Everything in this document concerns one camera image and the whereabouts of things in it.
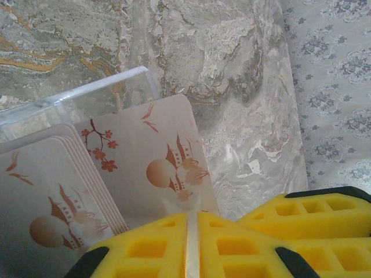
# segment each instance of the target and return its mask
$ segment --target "orange pagoda illustration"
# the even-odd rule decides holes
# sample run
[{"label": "orange pagoda illustration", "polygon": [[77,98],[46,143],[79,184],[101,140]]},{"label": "orange pagoda illustration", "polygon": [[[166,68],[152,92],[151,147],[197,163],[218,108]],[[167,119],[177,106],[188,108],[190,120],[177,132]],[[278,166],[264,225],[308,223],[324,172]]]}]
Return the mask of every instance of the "orange pagoda illustration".
[{"label": "orange pagoda illustration", "polygon": [[176,138],[176,148],[168,146],[166,158],[155,159],[147,167],[147,178],[151,184],[160,188],[171,188],[177,193],[179,201],[187,201],[192,192],[186,185],[200,185],[203,177],[209,172],[198,166],[193,158],[191,143],[179,135]]},{"label": "orange pagoda illustration", "polygon": [[85,250],[85,240],[104,236],[108,224],[94,219],[95,214],[86,211],[77,191],[72,189],[70,192],[72,195],[68,196],[59,185],[60,202],[49,197],[52,206],[50,214],[34,219],[30,225],[30,236],[34,242],[49,248],[66,246],[72,250]]}]

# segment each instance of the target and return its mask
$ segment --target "cherry blossom illustration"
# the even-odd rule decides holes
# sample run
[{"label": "cherry blossom illustration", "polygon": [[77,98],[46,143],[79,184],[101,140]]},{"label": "cherry blossom illustration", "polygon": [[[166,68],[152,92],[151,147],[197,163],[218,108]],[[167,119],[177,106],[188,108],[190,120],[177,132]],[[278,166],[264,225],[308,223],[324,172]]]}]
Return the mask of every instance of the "cherry blossom illustration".
[{"label": "cherry blossom illustration", "polygon": [[167,144],[166,158],[153,160],[147,167],[146,175],[152,185],[171,188],[177,193],[177,199],[185,202],[192,195],[185,185],[201,185],[203,177],[209,172],[193,159],[191,143],[187,139],[181,140],[177,135],[176,145],[176,149],[171,149]]},{"label": "cherry blossom illustration", "polygon": [[[101,160],[102,170],[113,172],[115,169],[117,169],[117,165],[115,164],[114,160],[108,160],[106,158],[106,153],[103,151],[105,146],[107,146],[109,149],[115,149],[118,146],[117,142],[112,140],[113,132],[111,130],[106,130],[103,133],[99,132],[94,125],[93,119],[90,120],[90,125],[92,127],[91,130],[84,129],[81,131],[81,136],[85,138],[83,143],[85,144],[90,155],[93,155],[97,160]],[[94,149],[89,149],[88,137],[94,133],[100,137],[100,146]]]},{"label": "cherry blossom illustration", "polygon": [[14,178],[18,178],[21,181],[25,182],[29,185],[34,185],[29,179],[27,175],[21,175],[17,173],[17,159],[18,159],[19,151],[13,151],[12,153],[12,164],[5,170],[5,172],[8,172],[9,176],[12,176]]}]

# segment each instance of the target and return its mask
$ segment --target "square hole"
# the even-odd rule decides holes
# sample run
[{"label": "square hole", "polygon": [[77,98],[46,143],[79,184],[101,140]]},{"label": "square hole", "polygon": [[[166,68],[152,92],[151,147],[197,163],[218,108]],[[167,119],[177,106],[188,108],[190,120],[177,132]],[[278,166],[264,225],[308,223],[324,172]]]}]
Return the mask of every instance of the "square hole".
[{"label": "square hole", "polygon": [[322,213],[325,211],[319,201],[303,202],[303,206],[307,213]]},{"label": "square hole", "polygon": [[166,245],[167,241],[165,239],[138,240],[128,248],[127,257],[162,258],[165,254]]},{"label": "square hole", "polygon": [[354,209],[355,206],[352,202],[344,200],[344,199],[330,199],[327,200],[326,203],[333,209],[333,210],[351,210]]},{"label": "square hole", "polygon": [[157,278],[158,273],[155,268],[125,268],[118,270],[114,278]]},{"label": "square hole", "polygon": [[356,247],[334,248],[333,251],[345,270],[371,270],[371,266],[366,262]]},{"label": "square hole", "polygon": [[167,221],[165,223],[162,223],[160,226],[161,227],[174,227],[175,226],[175,221],[174,220]]},{"label": "square hole", "polygon": [[222,227],[225,227],[225,224],[219,223],[217,221],[210,221],[209,226],[213,228],[222,228]]},{"label": "square hole", "polygon": [[314,270],[332,270],[329,258],[322,248],[300,248],[297,252]]},{"label": "square hole", "polygon": [[258,213],[256,215],[254,215],[253,219],[255,220],[258,220],[258,219],[263,219],[264,218],[264,214],[263,213]]},{"label": "square hole", "polygon": [[270,278],[272,277],[263,264],[225,264],[223,266],[225,278]]},{"label": "square hole", "polygon": [[300,214],[299,209],[293,203],[291,204],[281,204],[276,206],[277,214],[280,216],[289,216]]},{"label": "square hole", "polygon": [[256,255],[255,245],[244,238],[224,238],[216,241],[219,255]]}]

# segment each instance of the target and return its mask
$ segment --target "clear plastic card box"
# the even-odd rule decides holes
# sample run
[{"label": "clear plastic card box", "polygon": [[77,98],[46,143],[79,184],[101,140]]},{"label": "clear plastic card box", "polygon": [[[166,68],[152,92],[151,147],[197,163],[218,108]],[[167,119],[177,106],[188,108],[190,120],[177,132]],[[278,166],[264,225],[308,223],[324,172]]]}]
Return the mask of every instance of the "clear plastic card box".
[{"label": "clear plastic card box", "polygon": [[0,144],[59,123],[76,124],[161,98],[150,71],[137,67],[0,112]]}]

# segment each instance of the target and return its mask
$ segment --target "yellow foam block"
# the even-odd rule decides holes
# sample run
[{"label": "yellow foam block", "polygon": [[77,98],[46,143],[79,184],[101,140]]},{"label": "yellow foam block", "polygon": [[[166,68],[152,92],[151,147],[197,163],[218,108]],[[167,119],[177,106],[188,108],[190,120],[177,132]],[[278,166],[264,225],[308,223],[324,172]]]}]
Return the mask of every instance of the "yellow foam block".
[{"label": "yellow foam block", "polygon": [[237,221],[283,240],[368,237],[371,206],[339,193],[285,198],[279,195]]},{"label": "yellow foam block", "polygon": [[161,220],[105,240],[110,250],[92,278],[184,278],[187,215]]},{"label": "yellow foam block", "polygon": [[218,217],[198,214],[201,278],[292,277],[275,248],[290,245]]},{"label": "yellow foam block", "polygon": [[371,277],[371,238],[290,242],[321,278]]}]

